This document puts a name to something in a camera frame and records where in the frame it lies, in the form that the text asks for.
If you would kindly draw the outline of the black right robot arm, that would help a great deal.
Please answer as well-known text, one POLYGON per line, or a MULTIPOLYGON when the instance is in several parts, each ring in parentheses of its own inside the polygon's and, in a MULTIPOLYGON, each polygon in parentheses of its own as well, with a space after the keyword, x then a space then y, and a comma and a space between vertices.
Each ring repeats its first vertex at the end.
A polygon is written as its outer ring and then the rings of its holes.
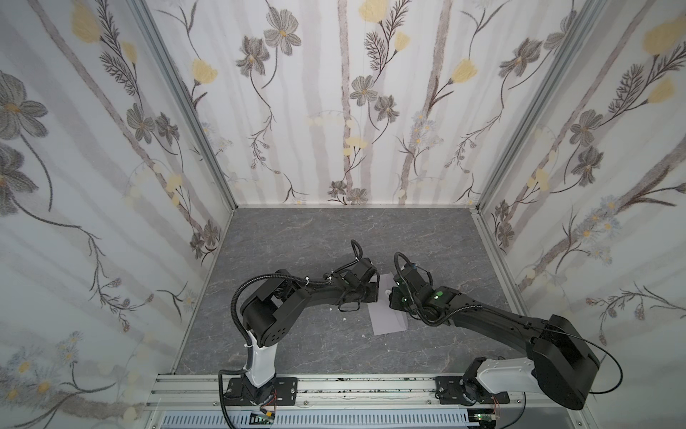
POLYGON ((458 383, 457 398, 473 405, 500 393, 539 393, 571 410, 583 409, 600 361, 562 316, 548 319, 514 314, 461 291, 435 288, 417 265, 406 263, 394 276, 389 305, 431 327, 455 326, 478 332, 522 353, 519 359, 477 357, 458 383))

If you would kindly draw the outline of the grey paper envelope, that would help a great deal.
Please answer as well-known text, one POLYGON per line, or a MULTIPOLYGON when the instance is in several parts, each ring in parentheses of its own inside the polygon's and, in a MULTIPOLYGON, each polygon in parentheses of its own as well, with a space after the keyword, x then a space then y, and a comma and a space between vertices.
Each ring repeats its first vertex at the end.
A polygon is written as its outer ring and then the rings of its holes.
POLYGON ((405 332, 408 329, 406 314, 391 308, 389 299, 395 285, 391 273, 381 275, 378 300, 367 305, 375 336, 405 332))

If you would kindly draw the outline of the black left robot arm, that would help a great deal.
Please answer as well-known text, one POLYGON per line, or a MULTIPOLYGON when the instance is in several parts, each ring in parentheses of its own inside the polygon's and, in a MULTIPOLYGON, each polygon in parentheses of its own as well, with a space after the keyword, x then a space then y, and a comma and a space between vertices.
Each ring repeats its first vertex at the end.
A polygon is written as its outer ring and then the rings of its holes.
POLYGON ((241 284, 230 314, 248 348, 244 383, 259 390, 273 382, 277 345, 305 309, 326 305, 340 312, 358 311, 363 303, 378 300, 380 278, 369 258, 357 257, 322 279, 279 270, 241 284))

